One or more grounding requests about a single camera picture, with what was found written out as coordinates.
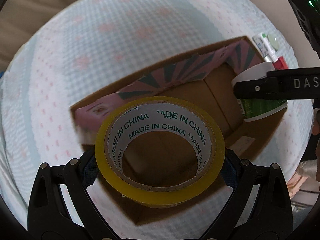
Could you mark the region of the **person's right hand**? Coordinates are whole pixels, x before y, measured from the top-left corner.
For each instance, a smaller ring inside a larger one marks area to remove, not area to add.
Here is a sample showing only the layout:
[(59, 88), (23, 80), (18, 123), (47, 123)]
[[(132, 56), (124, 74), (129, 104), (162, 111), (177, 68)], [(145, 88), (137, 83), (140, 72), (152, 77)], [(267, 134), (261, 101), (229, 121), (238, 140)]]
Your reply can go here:
[[(313, 127), (312, 127), (312, 134), (313, 135), (319, 135), (320, 130), (319, 130), (319, 108), (315, 108), (315, 119), (313, 122)], [(317, 156), (317, 172), (316, 172), (316, 180), (320, 182), (320, 154), (319, 154), (319, 141), (317, 142), (317, 148), (316, 148), (316, 156)]]

